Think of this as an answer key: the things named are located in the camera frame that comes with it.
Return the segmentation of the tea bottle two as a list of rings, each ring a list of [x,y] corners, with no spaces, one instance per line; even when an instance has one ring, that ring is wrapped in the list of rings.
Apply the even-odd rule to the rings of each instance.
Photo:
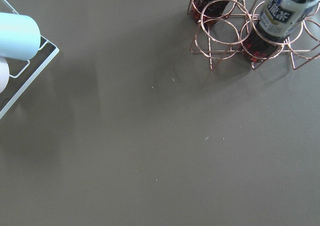
[[[203,21],[204,28],[208,29],[225,16],[224,11],[229,3],[228,0],[193,0],[189,13],[196,24]]]

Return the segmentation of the blue cup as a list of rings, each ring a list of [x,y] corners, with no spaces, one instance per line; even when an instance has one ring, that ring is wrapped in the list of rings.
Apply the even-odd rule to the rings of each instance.
[[[0,55],[27,61],[40,48],[40,29],[31,17],[11,13],[0,14]]]

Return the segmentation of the pink cup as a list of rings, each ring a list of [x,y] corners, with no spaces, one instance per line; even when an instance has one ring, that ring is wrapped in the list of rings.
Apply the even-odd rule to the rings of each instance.
[[[0,58],[0,93],[7,87],[10,77],[9,65],[4,57]]]

